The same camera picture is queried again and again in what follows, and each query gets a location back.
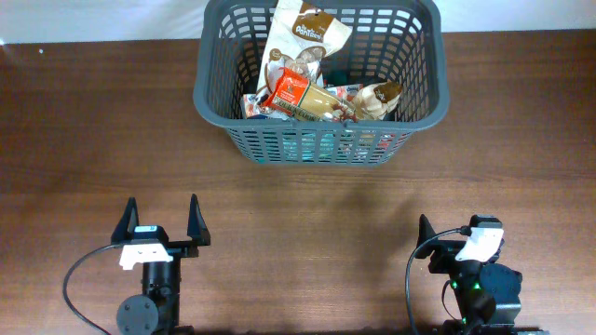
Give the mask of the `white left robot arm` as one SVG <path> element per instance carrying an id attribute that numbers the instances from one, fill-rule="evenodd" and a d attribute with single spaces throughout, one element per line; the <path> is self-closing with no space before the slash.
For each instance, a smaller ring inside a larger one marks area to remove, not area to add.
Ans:
<path id="1" fill-rule="evenodd" d="M 120 304 L 116 324 L 123 334 L 193 334 L 192 326 L 180 324 L 181 260 L 196 258 L 200 247 L 211 244 L 198 198 L 192 194 L 183 241 L 171 241 L 159 225 L 141 225 L 136 200 L 131 197 L 116 225 L 111 242 L 121 247 L 119 265 L 131 271 L 142 266 L 142 292 Z"/>

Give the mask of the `mushroom pouch beige brown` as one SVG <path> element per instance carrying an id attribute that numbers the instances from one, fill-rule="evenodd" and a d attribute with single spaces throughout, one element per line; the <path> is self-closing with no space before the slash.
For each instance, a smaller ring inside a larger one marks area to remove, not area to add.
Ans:
<path id="1" fill-rule="evenodd" d="M 351 34 L 350 27 L 319 7 L 301 0 L 279 0 L 255 95 L 270 95 L 285 68 L 322 85 L 322 60 L 341 50 Z"/>

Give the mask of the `teal wet wipes pack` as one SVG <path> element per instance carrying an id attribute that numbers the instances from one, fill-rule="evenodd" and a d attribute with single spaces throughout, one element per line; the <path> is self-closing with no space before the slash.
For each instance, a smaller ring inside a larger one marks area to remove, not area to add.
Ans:
<path id="1" fill-rule="evenodd" d="M 298 141 L 295 133 L 284 132 L 282 143 L 287 161 L 330 162 L 334 152 L 335 138 L 333 133 L 323 133 L 318 137 L 316 132 L 306 132 L 302 134 L 301 141 Z"/>

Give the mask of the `coconut pouch beige brown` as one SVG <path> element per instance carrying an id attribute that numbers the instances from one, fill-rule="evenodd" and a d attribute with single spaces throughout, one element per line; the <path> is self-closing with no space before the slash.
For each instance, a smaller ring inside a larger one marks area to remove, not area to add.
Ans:
<path id="1" fill-rule="evenodd" d="M 402 85 L 392 81 L 371 84 L 361 89 L 353 103 L 364 120 L 382 120 L 400 102 Z"/>

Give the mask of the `Kleenex tissue multipack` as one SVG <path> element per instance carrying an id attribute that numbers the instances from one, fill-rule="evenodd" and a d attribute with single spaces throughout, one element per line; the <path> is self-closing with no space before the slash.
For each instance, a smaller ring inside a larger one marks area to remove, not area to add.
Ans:
<path id="1" fill-rule="evenodd" d="M 352 101 L 362 88 L 364 88 L 364 85 L 362 84 L 351 84 L 338 87 L 325 87 L 325 90 L 339 98 Z M 290 117 L 283 112 L 260 107 L 257 100 L 258 97 L 255 94 L 245 94 L 243 96 L 241 110 L 245 119 L 290 119 Z"/>

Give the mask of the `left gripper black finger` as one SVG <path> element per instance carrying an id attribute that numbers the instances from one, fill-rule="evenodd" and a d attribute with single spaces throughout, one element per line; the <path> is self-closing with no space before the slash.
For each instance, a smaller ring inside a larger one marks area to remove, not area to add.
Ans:
<path id="1" fill-rule="evenodd" d="M 210 231 L 201 214 L 196 194 L 192 194 L 190 199 L 187 235 L 200 247 L 211 244 Z"/>
<path id="2" fill-rule="evenodd" d="M 124 213 L 116 225 L 112 235 L 111 243 L 120 244 L 133 239 L 134 229 L 139 225 L 139 215 L 136 199 L 130 197 Z"/>

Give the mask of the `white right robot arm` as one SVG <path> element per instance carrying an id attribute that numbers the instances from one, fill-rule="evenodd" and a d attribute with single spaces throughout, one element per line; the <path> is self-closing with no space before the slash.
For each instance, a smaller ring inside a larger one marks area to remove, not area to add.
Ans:
<path id="1" fill-rule="evenodd" d="M 419 218 L 418 239 L 410 259 L 430 258 L 428 270 L 448 275 L 459 317 L 444 321 L 437 334 L 514 334 L 522 308 L 522 274 L 497 262 L 504 244 L 503 223 L 474 215 L 459 228 L 437 233 L 428 218 Z"/>

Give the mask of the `San Remo spaghetti pack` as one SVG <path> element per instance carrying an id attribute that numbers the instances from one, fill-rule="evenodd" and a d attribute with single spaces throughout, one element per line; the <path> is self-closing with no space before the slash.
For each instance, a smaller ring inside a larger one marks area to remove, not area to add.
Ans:
<path id="1" fill-rule="evenodd" d="M 274 91 L 262 105 L 301 121 L 342 123 L 363 118 L 350 101 L 333 95 L 289 68 L 282 68 Z"/>

